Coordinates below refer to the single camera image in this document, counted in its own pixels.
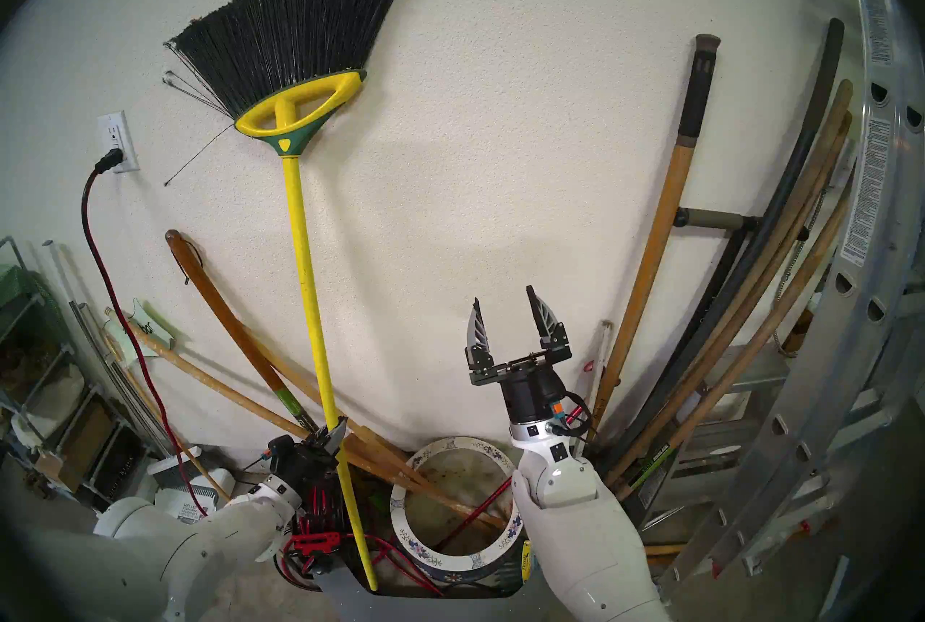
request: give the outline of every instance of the wooden pole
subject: wooden pole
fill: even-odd
[[[251,339],[253,339],[253,342],[257,346],[257,349],[260,351],[261,355],[263,355],[284,378],[288,379],[292,385],[294,385],[298,390],[302,391],[314,402],[319,405],[321,404],[321,396],[319,395],[317,388],[312,385],[311,381],[306,379],[304,375],[299,373],[299,371],[287,363],[282,356],[265,346],[264,343],[261,343],[261,341],[253,334],[253,331],[248,329],[246,326],[244,329],[251,336]],[[348,417],[347,422],[356,437],[365,443],[366,451],[369,454],[367,457],[371,455],[375,458],[378,458],[380,462],[386,463],[391,467],[395,467],[401,475],[405,476],[405,478],[413,480],[422,488],[428,489],[430,493],[451,500],[451,498],[449,498],[447,495],[444,495],[440,488],[438,488],[430,480],[421,475],[413,467],[408,465],[405,462],[407,455],[405,455],[401,450],[392,445],[390,442],[386,441],[384,438],[377,435],[374,430],[371,430],[364,425],[360,425],[360,423],[356,422],[355,420]],[[452,501],[452,503],[453,505],[448,505],[448,507],[453,512],[462,515],[463,513],[461,510],[468,509],[469,512],[466,513],[465,516],[468,516],[470,513],[472,513],[473,508],[470,508],[467,505],[463,505],[457,501]],[[489,523],[490,525],[495,526],[497,526],[498,522],[502,522],[500,518],[489,518],[492,518],[492,516],[488,514],[482,514],[479,516],[478,521],[483,525],[485,523]]]
[[[817,144],[817,146],[821,148],[821,156],[823,159],[818,165],[814,163],[812,167],[804,171],[804,176],[812,176],[814,177],[814,181],[809,183],[808,191],[806,190],[806,186],[803,187],[801,207],[796,214],[786,219],[782,217],[782,220],[779,222],[778,227],[787,225],[789,222],[789,230],[778,237],[779,246],[777,250],[771,252],[770,260],[766,261],[762,272],[760,272],[760,276],[758,276],[756,280],[753,280],[751,289],[745,291],[742,304],[735,310],[735,314],[730,318],[722,330],[714,331],[714,333],[717,334],[713,338],[712,343],[707,345],[706,350],[701,352],[701,355],[691,365],[691,368],[687,371],[687,374],[685,374],[672,396],[665,403],[665,406],[659,411],[659,414],[654,417],[649,425],[639,434],[630,449],[620,458],[616,467],[613,467],[613,469],[608,472],[604,480],[606,485],[613,485],[636,458],[646,452],[646,449],[649,448],[649,444],[655,440],[656,436],[658,436],[665,425],[674,417],[674,414],[681,409],[684,401],[686,401],[697,389],[697,386],[699,386],[701,381],[707,376],[707,373],[710,373],[713,366],[716,365],[716,362],[720,359],[723,352],[733,341],[733,338],[735,338],[735,335],[737,335],[742,326],[745,325],[745,321],[748,320],[748,317],[755,309],[758,301],[760,301],[760,298],[767,290],[771,279],[776,275],[785,257],[790,252],[790,248],[796,240],[796,236],[799,234],[803,222],[809,215],[809,211],[811,211],[814,206],[819,192],[821,192],[826,181],[828,181],[831,170],[838,161],[838,156],[844,146],[844,140],[846,139],[850,125],[851,114],[844,112],[841,120],[841,127],[834,136],[834,141],[829,145],[826,145],[823,141]]]
[[[111,308],[106,308],[106,315],[108,316],[110,314],[114,315],[115,312],[113,312]],[[238,406],[251,411],[257,417],[260,417],[269,423],[273,423],[273,425],[275,425],[277,428],[284,430],[289,435],[292,435],[299,440],[304,440],[308,437],[309,432],[307,430],[300,428],[295,423],[285,419],[280,415],[276,415],[276,413],[274,413],[272,410],[264,408],[261,406],[261,404],[254,402],[246,395],[240,394],[233,388],[226,386],[222,381],[218,381],[217,379],[213,378],[204,370],[197,368],[197,366],[193,366],[192,363],[190,363],[188,360],[171,351],[156,338],[153,338],[152,336],[149,336],[147,333],[145,333],[133,320],[129,320],[129,326],[132,326],[132,331],[135,333],[135,336],[139,341],[144,343],[159,356],[163,357],[166,361],[172,363],[174,366],[182,370],[184,373],[188,373],[190,376],[197,379],[197,381],[201,382],[203,385],[211,388],[218,394],[225,396],[228,398],[228,400],[237,404]],[[349,451],[347,447],[344,446],[342,450],[345,453],[344,459],[351,465],[360,467],[360,469],[375,475],[377,478],[386,480],[386,482],[390,482],[393,485],[400,485],[401,487],[407,488],[408,490],[413,490],[415,493],[426,495],[426,497],[429,497],[432,500],[445,505],[463,518],[467,518],[472,514],[472,511],[475,510],[475,508],[469,505],[463,505],[462,503],[457,503],[455,500],[451,500],[451,498],[446,497],[446,495],[441,493],[439,490],[433,492],[433,490],[421,486],[413,480],[408,480],[407,478],[399,476],[397,472],[393,473],[382,465],[377,465],[372,461],[364,459],[362,455],[365,453],[365,450],[359,446],[354,448],[352,451]],[[486,521],[490,525],[495,526],[496,528],[504,529],[507,526],[507,523],[504,520],[501,518],[496,518],[495,516],[485,515],[480,519]]]
[[[119,367],[122,369],[122,372],[125,373],[126,378],[129,379],[129,383],[132,384],[132,388],[135,389],[135,392],[138,394],[138,397],[142,399],[142,402],[144,403],[145,407],[147,407],[147,409],[151,411],[151,414],[155,417],[155,419],[160,422],[161,428],[163,429],[164,419],[163,417],[161,417],[161,412],[157,409],[157,406],[155,406],[155,402],[151,400],[151,398],[148,397],[148,392],[145,391],[144,388],[142,388],[142,384],[140,384],[138,379],[135,378],[135,374],[132,373],[132,369],[125,365],[121,354],[119,354],[119,350],[115,346],[113,346],[112,341],[109,340],[108,333],[106,333],[105,331],[100,331],[100,333],[102,333],[103,343],[106,344],[106,347],[109,349],[109,352],[113,355],[113,358],[116,358],[116,361],[117,363],[119,363]],[[177,439],[177,444],[180,446],[180,450],[186,454],[186,457],[188,457],[188,459],[190,459],[190,463],[192,463],[192,465],[199,471],[199,474],[209,481],[209,484],[212,486],[215,492],[218,493],[218,497],[220,497],[226,503],[230,503],[231,496],[225,492],[225,489],[221,485],[215,482],[215,479],[211,475],[209,475],[209,471],[203,467],[203,464],[199,462],[198,458],[192,455],[192,453],[190,452],[190,448],[187,446],[186,442],[184,442],[184,440],[180,438],[180,436],[177,434],[175,430],[174,430],[174,437]]]
[[[251,337],[244,331],[241,322],[235,318],[231,309],[228,308],[228,304],[225,303],[225,299],[222,298],[221,293],[218,293],[218,289],[215,288],[209,275],[199,263],[199,259],[193,255],[190,244],[176,229],[170,229],[165,235],[165,239],[167,239],[167,245],[170,246],[170,251],[173,253],[174,258],[177,259],[177,262],[180,264],[180,268],[192,281],[193,285],[203,297],[203,300],[205,300],[205,303],[211,308],[215,317],[218,318],[218,321],[225,327],[225,330],[228,331],[228,335],[230,335],[238,345],[238,348],[241,348],[241,352],[247,359],[251,361],[251,365],[257,369],[257,372],[260,374],[260,377],[264,379],[266,385],[269,386],[271,391],[273,391],[276,397],[284,404],[286,409],[292,414],[296,421],[298,421],[299,425],[308,430],[308,432],[315,432],[318,430],[317,423],[305,412],[302,404],[296,400],[289,391],[289,388],[286,387],[286,384],[279,379],[279,375],[276,374],[273,366],[271,366],[270,362],[260,354],[260,351],[257,350],[257,346],[253,344]]]
[[[690,77],[687,81],[687,95],[684,97],[684,109],[681,112],[681,123],[678,126],[678,135],[672,150],[672,160],[665,173],[665,182],[661,186],[659,204],[655,209],[652,227],[649,230],[649,239],[639,262],[633,290],[630,292],[629,303],[623,312],[623,320],[617,339],[613,343],[611,357],[607,362],[607,369],[600,381],[598,399],[594,404],[591,417],[591,429],[596,430],[600,420],[611,402],[613,389],[620,383],[620,372],[629,355],[630,346],[636,337],[636,329],[642,320],[646,302],[652,292],[655,275],[659,271],[661,256],[665,253],[668,236],[674,225],[674,214],[681,203],[681,194],[684,192],[684,183],[690,170],[691,159],[694,156],[694,147],[700,136],[700,126],[707,110],[707,97],[710,94],[710,84],[713,80],[713,70],[716,66],[716,50],[720,45],[720,38],[712,34],[698,34],[694,62],[691,66]]]
[[[755,334],[748,341],[745,348],[735,357],[733,364],[722,374],[717,384],[710,389],[710,392],[704,396],[703,400],[700,401],[693,412],[684,420],[684,423],[672,434],[666,448],[659,451],[658,456],[653,459],[652,464],[646,469],[646,473],[637,479],[633,486],[621,486],[617,493],[617,500],[624,500],[646,479],[646,476],[649,475],[655,467],[661,464],[661,461],[665,460],[673,450],[676,450],[678,446],[684,442],[687,436],[694,430],[694,427],[713,409],[717,401],[729,391],[733,383],[739,380],[748,367],[748,364],[750,364],[758,354],[758,351],[761,350],[765,343],[768,343],[768,339],[777,327],[781,325],[781,321],[787,313],[789,313],[793,304],[796,303],[800,293],[803,293],[803,290],[809,284],[809,280],[812,278],[813,274],[826,262],[826,260],[828,260],[829,248],[836,234],[838,234],[839,230],[842,228],[842,220],[848,209],[848,201],[850,199],[851,185],[849,182],[844,188],[838,200],[838,204],[831,213],[829,220],[825,222],[825,226],[819,233],[819,237],[806,256],[806,260],[804,260],[803,265],[800,266],[800,269],[796,272],[796,276],[793,277],[786,291],[783,292],[781,299],[774,304],[767,318],[765,318],[758,330],[755,331]]]

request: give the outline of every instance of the broom bristles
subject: broom bristles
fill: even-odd
[[[393,0],[232,0],[167,42],[237,119],[314,77],[360,70]]]

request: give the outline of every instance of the warning sticker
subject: warning sticker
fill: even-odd
[[[864,266],[873,238],[873,227],[877,222],[877,211],[883,195],[891,133],[891,121],[872,117],[869,119],[864,150],[861,152],[861,180],[855,193],[854,207],[848,219],[848,233],[844,236],[841,252],[842,258],[856,266]]]
[[[870,41],[870,61],[892,66],[892,46],[890,32],[886,28],[886,9],[882,5],[868,5],[868,28]]]
[[[651,478],[643,483],[641,488],[639,488],[639,502],[642,503],[642,506],[646,508],[646,510],[649,509],[649,505],[652,505],[652,501],[655,499],[655,493],[659,491],[661,482],[665,480],[666,475],[668,475],[667,466],[662,466],[656,470]]]

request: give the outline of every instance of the textured wall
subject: textured wall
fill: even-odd
[[[23,7],[0,42],[0,232],[40,270],[41,242],[65,245],[101,311],[79,193],[101,153],[96,115],[125,110],[142,170],[104,176],[90,208],[123,303],[150,302],[190,358],[284,412],[164,242],[169,228],[186,232],[240,317],[312,365],[276,156],[231,130],[162,186],[227,121],[161,84],[178,67],[161,43],[227,1]],[[397,0],[363,93],[302,157],[328,353],[350,412],[406,445],[503,438],[497,387],[468,383],[465,325],[478,295],[497,358],[535,348],[527,283],[567,325],[575,358],[560,369],[574,381],[598,322],[619,321],[629,295],[693,36],[722,46],[682,203],[755,214],[833,15],[859,59],[855,0]],[[719,245],[672,237],[618,401],[651,384]],[[152,370],[187,438],[255,449],[274,434],[164,361]]]

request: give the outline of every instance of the black grip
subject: black grip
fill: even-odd
[[[678,136],[697,139],[703,114],[707,110],[707,97],[710,96],[710,84],[713,82],[713,70],[716,68],[716,50],[720,38],[713,34],[697,35],[697,51],[691,64],[691,76],[687,81],[687,96],[684,97],[684,109],[681,111],[681,123]]]

